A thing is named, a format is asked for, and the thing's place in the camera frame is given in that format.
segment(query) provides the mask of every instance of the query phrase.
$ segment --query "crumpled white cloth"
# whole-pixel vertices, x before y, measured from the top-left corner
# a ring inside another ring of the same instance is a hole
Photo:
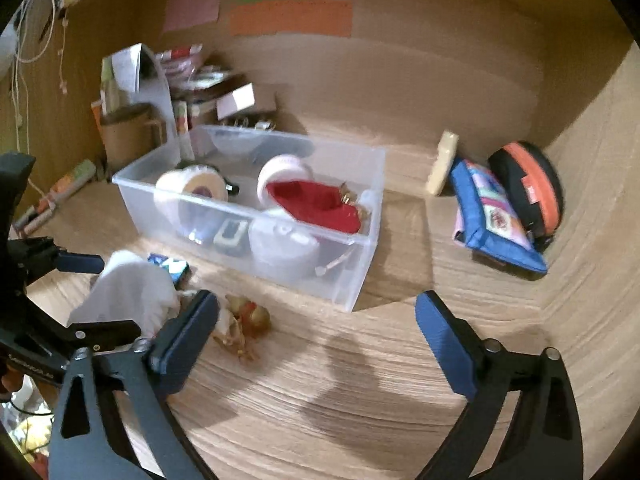
[[[166,269],[130,251],[116,251],[69,324],[132,319],[142,337],[158,333],[180,311],[180,298]]]

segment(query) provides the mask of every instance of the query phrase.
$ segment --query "red fabric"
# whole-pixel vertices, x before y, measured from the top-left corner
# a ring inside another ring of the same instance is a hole
[[[343,233],[360,230],[358,210],[342,203],[340,189],[319,182],[270,182],[267,191],[293,218]]]

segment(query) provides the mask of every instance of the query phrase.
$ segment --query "clear plastic bin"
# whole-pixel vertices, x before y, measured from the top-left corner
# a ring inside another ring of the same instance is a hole
[[[174,221],[170,221],[154,202],[155,183],[180,162],[183,142],[191,144],[197,161],[215,165],[239,185],[240,192],[229,197],[229,202],[220,202],[164,191],[175,200]],[[318,182],[335,186],[345,182],[359,196],[367,191],[370,216],[358,234],[264,210],[257,199],[258,174],[268,160],[283,154],[302,158]],[[199,126],[130,164],[113,182],[120,187],[141,234],[351,311],[378,244],[384,167],[383,148],[280,132]],[[226,238],[234,240],[232,246],[221,243],[227,230],[231,232]]]

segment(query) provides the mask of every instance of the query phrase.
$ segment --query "orange paper strip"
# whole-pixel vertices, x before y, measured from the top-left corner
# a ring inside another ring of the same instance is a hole
[[[351,36],[353,5],[337,0],[268,0],[236,7],[229,23],[232,36],[300,32]]]

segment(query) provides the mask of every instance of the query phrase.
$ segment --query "pink paper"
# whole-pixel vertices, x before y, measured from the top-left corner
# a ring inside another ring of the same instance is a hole
[[[220,0],[168,0],[162,32],[216,22]]]

